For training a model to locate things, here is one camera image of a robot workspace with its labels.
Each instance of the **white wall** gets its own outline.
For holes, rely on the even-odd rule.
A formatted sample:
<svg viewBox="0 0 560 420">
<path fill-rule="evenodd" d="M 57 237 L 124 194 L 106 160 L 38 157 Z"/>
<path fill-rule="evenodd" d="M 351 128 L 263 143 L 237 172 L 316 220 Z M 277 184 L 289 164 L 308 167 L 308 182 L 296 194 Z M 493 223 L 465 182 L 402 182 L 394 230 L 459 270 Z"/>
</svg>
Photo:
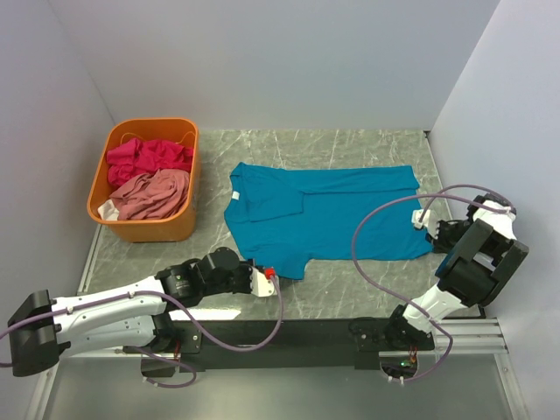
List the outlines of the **white wall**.
<svg viewBox="0 0 560 420">
<path fill-rule="evenodd" d="M 45 0 L 0 2 L 0 322 L 27 295 L 75 293 L 95 225 L 86 201 L 112 120 Z M 8 339 L 0 357 L 10 359 Z M 0 371 L 2 419 L 36 378 Z"/>
<path fill-rule="evenodd" d="M 490 310 L 534 419 L 560 413 L 559 22 L 558 1 L 501 0 L 430 136 L 446 185 L 490 186 L 518 207 L 529 256 Z"/>
<path fill-rule="evenodd" d="M 50 0 L 117 121 L 431 129 L 498 0 Z"/>
</svg>

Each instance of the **blue t-shirt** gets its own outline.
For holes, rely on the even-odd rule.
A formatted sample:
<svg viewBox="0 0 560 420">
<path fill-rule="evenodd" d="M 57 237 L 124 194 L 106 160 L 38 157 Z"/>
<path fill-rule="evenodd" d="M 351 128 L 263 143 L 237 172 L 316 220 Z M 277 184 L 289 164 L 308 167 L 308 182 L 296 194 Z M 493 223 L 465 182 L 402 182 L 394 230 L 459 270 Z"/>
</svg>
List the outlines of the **blue t-shirt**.
<svg viewBox="0 0 560 420">
<path fill-rule="evenodd" d="M 224 213 L 241 255 L 302 279 L 310 259 L 351 259 L 361 220 L 378 206 L 416 193 L 410 166 L 286 171 L 240 163 L 230 176 Z M 360 259 L 407 260 L 431 251 L 425 231 L 411 223 L 418 200 L 379 212 L 361 230 Z"/>
</svg>

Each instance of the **gray marble surface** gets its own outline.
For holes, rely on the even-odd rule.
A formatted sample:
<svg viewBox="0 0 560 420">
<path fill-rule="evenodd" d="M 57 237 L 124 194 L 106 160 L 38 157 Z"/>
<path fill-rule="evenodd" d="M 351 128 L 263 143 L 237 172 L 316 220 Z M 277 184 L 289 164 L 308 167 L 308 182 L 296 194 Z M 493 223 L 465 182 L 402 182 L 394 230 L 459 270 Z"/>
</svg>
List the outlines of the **gray marble surface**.
<svg viewBox="0 0 560 420">
<path fill-rule="evenodd" d="M 441 188 L 430 146 L 420 130 L 216 130 L 203 131 L 199 145 L 203 165 L 193 235 L 182 242 L 132 244 L 103 227 L 85 292 L 135 282 L 218 247 L 237 250 L 223 212 L 231 198 L 229 174 L 240 161 L 287 169 L 412 165 L 419 192 Z M 433 208 L 440 217 L 449 217 L 443 201 Z M 433 273 L 441 260 L 441 255 L 429 254 L 411 261 L 361 264 L 382 285 L 415 298 L 435 283 Z M 351 261 L 312 260 L 303 281 L 282 281 L 281 287 L 287 319 L 386 317 L 400 303 L 366 283 Z M 205 298 L 199 308 L 235 310 L 238 319 L 275 319 L 278 303 L 276 297 L 220 295 Z M 478 308 L 454 314 L 479 315 Z"/>
</svg>

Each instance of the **white cloth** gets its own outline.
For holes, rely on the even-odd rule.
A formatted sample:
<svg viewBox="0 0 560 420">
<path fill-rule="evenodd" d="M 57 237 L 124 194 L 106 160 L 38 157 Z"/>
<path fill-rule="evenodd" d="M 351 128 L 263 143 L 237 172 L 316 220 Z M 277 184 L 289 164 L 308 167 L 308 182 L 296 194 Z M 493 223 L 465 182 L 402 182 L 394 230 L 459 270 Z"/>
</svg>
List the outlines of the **white cloth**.
<svg viewBox="0 0 560 420">
<path fill-rule="evenodd" d="M 112 199 L 108 199 L 97 208 L 97 213 L 104 221 L 118 221 L 119 211 L 113 204 Z"/>
</svg>

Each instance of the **red clothing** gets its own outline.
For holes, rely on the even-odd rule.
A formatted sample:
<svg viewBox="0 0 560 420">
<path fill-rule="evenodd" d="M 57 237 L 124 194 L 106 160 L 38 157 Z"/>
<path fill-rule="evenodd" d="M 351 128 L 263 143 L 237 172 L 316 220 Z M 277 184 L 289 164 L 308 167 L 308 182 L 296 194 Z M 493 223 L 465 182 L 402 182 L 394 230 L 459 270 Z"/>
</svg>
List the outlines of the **red clothing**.
<svg viewBox="0 0 560 420">
<path fill-rule="evenodd" d="M 159 169 L 180 169 L 190 172 L 193 149 L 168 140 L 142 142 L 133 138 L 107 152 L 108 182 L 115 187 L 142 173 L 153 175 Z"/>
</svg>

